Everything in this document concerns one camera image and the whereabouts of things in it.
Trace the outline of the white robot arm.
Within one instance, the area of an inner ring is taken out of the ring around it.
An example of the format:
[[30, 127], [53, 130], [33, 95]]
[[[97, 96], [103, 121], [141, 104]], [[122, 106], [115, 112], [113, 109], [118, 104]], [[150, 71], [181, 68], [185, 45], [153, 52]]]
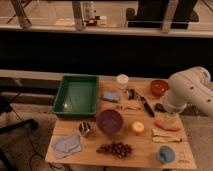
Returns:
[[179, 113], [190, 103], [213, 117], [213, 90], [208, 88], [211, 82], [209, 71], [203, 67], [193, 67], [172, 74], [168, 79], [169, 89], [162, 97], [166, 110], [162, 125], [172, 128]]

